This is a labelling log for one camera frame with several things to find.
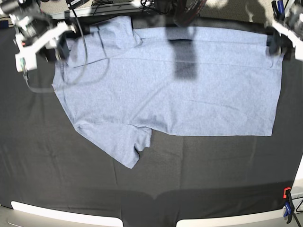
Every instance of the light blue t-shirt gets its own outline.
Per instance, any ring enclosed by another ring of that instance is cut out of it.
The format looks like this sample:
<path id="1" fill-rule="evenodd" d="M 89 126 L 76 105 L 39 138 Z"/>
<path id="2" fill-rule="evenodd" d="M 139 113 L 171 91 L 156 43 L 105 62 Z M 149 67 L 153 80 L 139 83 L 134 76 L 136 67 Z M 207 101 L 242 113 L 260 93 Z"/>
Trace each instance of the light blue t-shirt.
<path id="1" fill-rule="evenodd" d="M 209 27 L 132 29 L 121 16 L 69 41 L 53 87 L 75 130 L 128 168 L 152 129 L 179 136 L 270 136 L 282 57 L 267 36 Z"/>

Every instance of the black cloth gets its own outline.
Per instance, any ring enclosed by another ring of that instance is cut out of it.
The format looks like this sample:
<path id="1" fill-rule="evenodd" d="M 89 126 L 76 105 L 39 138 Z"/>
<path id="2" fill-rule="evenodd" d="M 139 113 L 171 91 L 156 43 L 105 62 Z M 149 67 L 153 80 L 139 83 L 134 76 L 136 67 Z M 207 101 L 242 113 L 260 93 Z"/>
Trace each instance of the black cloth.
<path id="1" fill-rule="evenodd" d="M 250 28 L 238 24 L 233 27 Z M 0 31 L 2 206 L 19 201 L 117 217 L 125 227 L 172 227 L 181 219 L 283 207 L 283 190 L 292 186 L 303 153 L 301 62 L 283 62 L 271 137 L 178 137 L 153 131 L 151 147 L 128 169 L 73 129 L 55 94 L 28 90 L 16 71 L 14 33 Z M 30 83 L 50 86 L 53 75 L 54 65 L 38 59 Z"/>

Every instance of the clamp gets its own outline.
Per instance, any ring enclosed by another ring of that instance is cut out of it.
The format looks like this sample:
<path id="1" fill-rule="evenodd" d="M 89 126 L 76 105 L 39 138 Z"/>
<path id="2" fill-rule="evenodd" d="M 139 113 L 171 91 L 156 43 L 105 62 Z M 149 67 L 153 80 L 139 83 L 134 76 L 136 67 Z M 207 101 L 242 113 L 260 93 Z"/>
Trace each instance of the clamp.
<path id="1" fill-rule="evenodd" d="M 294 212 L 294 204 L 293 204 L 293 199 L 292 199 L 290 190 L 291 190 L 290 187 L 284 188 L 283 198 L 285 199 L 286 211 L 285 211 L 283 217 L 285 218 L 287 216 L 287 224 L 289 224 L 294 217 L 296 223 L 298 224 L 298 227 L 301 227 L 301 224 Z"/>

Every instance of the blue clamp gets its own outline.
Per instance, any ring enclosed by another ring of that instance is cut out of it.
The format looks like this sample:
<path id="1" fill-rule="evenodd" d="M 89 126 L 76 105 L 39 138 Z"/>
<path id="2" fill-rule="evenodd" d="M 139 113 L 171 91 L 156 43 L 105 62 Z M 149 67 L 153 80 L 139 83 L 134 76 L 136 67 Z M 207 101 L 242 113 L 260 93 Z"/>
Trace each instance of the blue clamp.
<path id="1" fill-rule="evenodd" d="M 285 218 L 286 216 L 290 215 L 291 212 L 292 212 L 292 209 L 290 208 L 289 202 L 286 202 L 286 203 L 285 203 L 285 207 L 286 207 L 286 210 L 285 210 L 285 213 L 284 213 L 284 215 L 283 215 L 284 218 Z"/>

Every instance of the blue handle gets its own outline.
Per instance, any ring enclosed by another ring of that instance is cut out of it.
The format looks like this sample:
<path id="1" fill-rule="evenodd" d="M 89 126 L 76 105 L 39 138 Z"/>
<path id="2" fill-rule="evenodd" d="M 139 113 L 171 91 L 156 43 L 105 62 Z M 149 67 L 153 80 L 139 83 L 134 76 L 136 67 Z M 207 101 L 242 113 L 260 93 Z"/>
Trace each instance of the blue handle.
<path id="1" fill-rule="evenodd" d="M 283 215 L 284 218 L 285 218 L 286 216 L 290 215 L 291 212 L 292 212 L 292 209 L 290 208 L 290 205 L 289 205 L 288 202 L 285 203 L 285 208 L 286 208 L 286 211 L 285 211 L 285 213 L 284 213 L 284 215 Z"/>
<path id="2" fill-rule="evenodd" d="M 281 15 L 285 15 L 284 4 L 282 0 L 278 1 L 278 10 Z"/>

